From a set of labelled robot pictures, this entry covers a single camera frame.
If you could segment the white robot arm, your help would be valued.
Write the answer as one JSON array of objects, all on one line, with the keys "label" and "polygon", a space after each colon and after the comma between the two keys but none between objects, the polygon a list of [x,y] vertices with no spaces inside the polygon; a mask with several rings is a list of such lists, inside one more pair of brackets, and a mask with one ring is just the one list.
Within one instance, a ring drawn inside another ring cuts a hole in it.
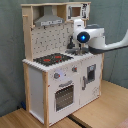
[{"label": "white robot arm", "polygon": [[97,24],[84,27],[84,21],[74,20],[73,39],[79,44],[88,44],[89,51],[93,54],[101,54],[107,51],[128,47],[128,31],[124,38],[116,43],[105,44],[104,28]]}]

